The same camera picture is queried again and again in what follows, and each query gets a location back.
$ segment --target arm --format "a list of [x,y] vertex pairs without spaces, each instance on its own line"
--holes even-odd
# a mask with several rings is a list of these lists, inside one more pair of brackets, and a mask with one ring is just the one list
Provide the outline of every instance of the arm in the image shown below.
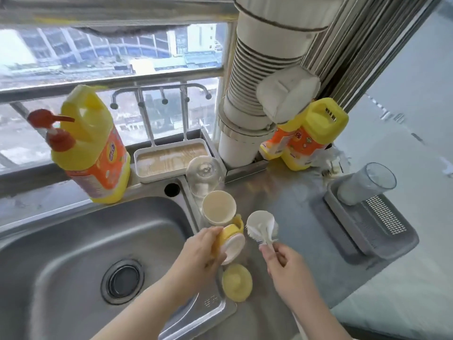
[[274,243],[275,253],[261,245],[275,289],[299,320],[310,340],[352,340],[321,298],[303,258],[290,247]]
[[92,340],[156,340],[170,316],[213,279],[225,254],[211,256],[222,227],[204,228],[189,238],[173,266]]

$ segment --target black hole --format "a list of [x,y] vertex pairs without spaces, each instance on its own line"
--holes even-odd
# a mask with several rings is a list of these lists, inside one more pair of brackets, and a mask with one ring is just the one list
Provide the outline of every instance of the black hole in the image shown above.
[[139,272],[133,266],[123,266],[112,274],[109,292],[115,298],[129,296],[139,283]]
[[164,189],[165,195],[167,197],[173,198],[176,197],[179,192],[181,192],[181,188],[176,183],[169,183]]

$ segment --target white brush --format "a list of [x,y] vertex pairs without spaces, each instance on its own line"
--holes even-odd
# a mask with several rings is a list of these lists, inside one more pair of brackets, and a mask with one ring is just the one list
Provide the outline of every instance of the white brush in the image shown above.
[[247,219],[247,234],[259,242],[265,243],[272,250],[272,237],[277,236],[279,225],[275,222],[274,216],[268,211],[255,211]]

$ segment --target sink basin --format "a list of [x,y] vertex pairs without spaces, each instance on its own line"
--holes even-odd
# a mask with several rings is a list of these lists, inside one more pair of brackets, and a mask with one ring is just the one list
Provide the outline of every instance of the sink basin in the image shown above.
[[[84,201],[0,228],[2,339],[85,340],[171,267],[200,215],[184,177]],[[181,306],[160,340],[191,339],[236,309],[219,277]]]

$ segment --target hand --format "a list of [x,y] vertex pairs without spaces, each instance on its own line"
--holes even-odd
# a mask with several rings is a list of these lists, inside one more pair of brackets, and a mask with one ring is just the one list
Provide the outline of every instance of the hand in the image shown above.
[[177,303],[183,304],[194,296],[208,281],[212,280],[227,255],[213,257],[211,247],[223,227],[203,228],[184,244],[172,267],[162,278],[173,289]]
[[286,305],[294,310],[297,304],[307,299],[320,298],[309,268],[303,257],[292,248],[274,242],[273,252],[268,245],[260,245],[275,289]]

